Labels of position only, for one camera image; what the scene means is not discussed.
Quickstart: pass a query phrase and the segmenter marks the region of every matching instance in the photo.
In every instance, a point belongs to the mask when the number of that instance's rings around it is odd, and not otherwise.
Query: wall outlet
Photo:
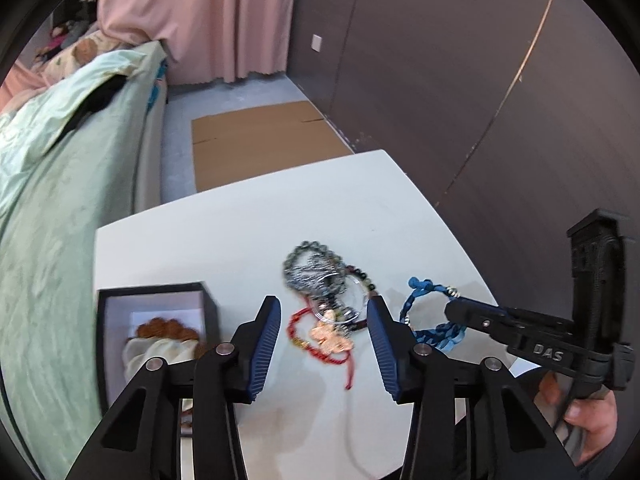
[[[322,38],[317,35],[313,35],[311,38],[311,48],[316,52],[320,52],[320,46],[322,45]]]

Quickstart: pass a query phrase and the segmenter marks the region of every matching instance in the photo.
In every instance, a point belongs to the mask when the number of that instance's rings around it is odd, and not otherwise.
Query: braided bracelet
[[[409,286],[414,290],[404,302],[400,311],[400,322],[410,325],[409,310],[414,306],[415,298],[425,296],[430,292],[440,292],[448,298],[459,298],[460,293],[451,286],[436,285],[431,280],[421,282],[415,276],[409,279]],[[435,328],[424,330],[414,330],[414,335],[418,343],[427,343],[443,352],[450,351],[455,345],[465,337],[466,326],[447,321]]]

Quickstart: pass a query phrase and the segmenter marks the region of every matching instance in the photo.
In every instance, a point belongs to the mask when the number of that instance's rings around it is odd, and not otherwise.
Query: pink curtain
[[[19,94],[18,99],[26,102],[48,86],[41,76],[25,67],[20,60],[16,60],[0,86],[0,111]]]
[[[171,84],[231,82],[286,68],[292,7],[293,0],[99,0],[98,24],[127,43],[162,41]]]

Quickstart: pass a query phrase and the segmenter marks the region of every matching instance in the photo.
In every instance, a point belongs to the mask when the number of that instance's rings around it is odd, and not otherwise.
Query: mint green blanket
[[[0,366],[15,423],[47,480],[65,478],[100,421],[95,231],[132,214],[147,102],[165,57],[155,42],[120,52],[140,68],[105,110],[50,151],[55,129],[36,134],[14,124],[33,142],[0,152],[0,168],[10,160],[5,166],[18,169],[0,169]],[[91,87],[87,77],[67,85],[66,96],[50,96],[35,117],[24,114],[30,128],[65,117],[79,86]],[[4,406],[0,420],[25,455]]]

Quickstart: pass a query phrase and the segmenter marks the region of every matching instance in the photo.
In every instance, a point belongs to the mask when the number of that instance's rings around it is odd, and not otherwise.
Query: brown wall panel
[[[554,0],[529,62],[438,208],[498,302],[570,316],[566,230],[597,207],[640,235],[640,76],[581,0]],[[626,336],[638,347],[638,248]],[[640,376],[618,396],[618,456],[638,431]]]
[[[547,0],[357,0],[330,118],[432,202],[498,108]]]
[[[296,0],[287,73],[306,96],[327,113],[355,0]],[[314,34],[320,52],[311,49]]]

